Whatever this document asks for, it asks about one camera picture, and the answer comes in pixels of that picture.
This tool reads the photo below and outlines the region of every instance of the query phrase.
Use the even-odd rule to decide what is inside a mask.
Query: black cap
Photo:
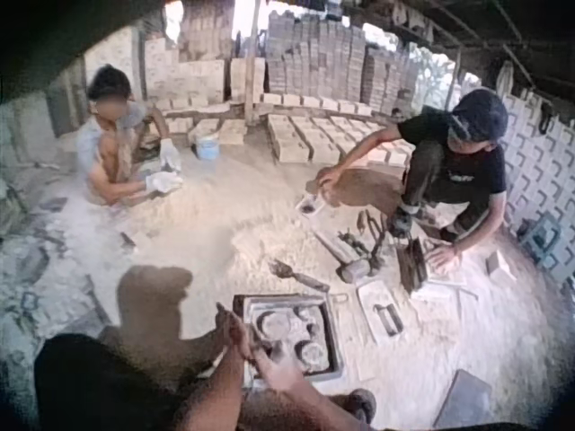
[[[497,143],[505,135],[509,115],[501,98],[488,88],[467,93],[450,115],[449,125],[465,141]]]

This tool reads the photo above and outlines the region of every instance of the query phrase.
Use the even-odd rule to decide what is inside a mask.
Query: workshop
[[[7,429],[563,429],[568,2],[64,3],[2,30]]]

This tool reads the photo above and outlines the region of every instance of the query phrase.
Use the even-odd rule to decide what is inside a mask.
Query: hand
[[[317,177],[315,177],[315,182],[320,190],[330,192],[333,186],[340,179],[341,172],[340,168],[337,166],[332,166],[331,168],[322,169],[317,172]]]
[[[183,183],[183,179],[176,172],[156,172],[146,177],[146,192],[159,191],[167,193],[178,189]]]
[[[455,245],[440,245],[428,252],[426,259],[438,273],[446,274],[457,263],[459,253]]]
[[[172,139],[165,137],[160,141],[160,164],[164,167],[166,164],[176,172],[181,172],[180,153],[173,146]]]
[[[270,356],[261,346],[252,349],[253,360],[270,389],[287,392],[304,380],[292,353],[281,341],[274,343]]]
[[[224,342],[229,347],[236,347],[245,360],[252,360],[250,337],[247,327],[234,313],[229,312],[221,303],[216,303],[216,326],[222,332]]]

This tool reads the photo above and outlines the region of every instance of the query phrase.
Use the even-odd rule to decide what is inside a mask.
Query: hammer
[[[345,283],[353,284],[369,274],[371,266],[366,258],[353,259],[320,230],[314,229],[314,234],[323,247],[341,264],[336,272]]]

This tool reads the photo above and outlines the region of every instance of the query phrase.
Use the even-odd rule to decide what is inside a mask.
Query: dark pants
[[[34,364],[42,430],[166,430],[178,397],[83,335],[49,339]]]
[[[489,207],[489,191],[472,184],[457,183],[447,178],[445,172],[445,148],[435,141],[417,145],[411,155],[402,201],[410,207],[422,202],[469,205],[457,216],[457,230],[469,232],[482,220]]]

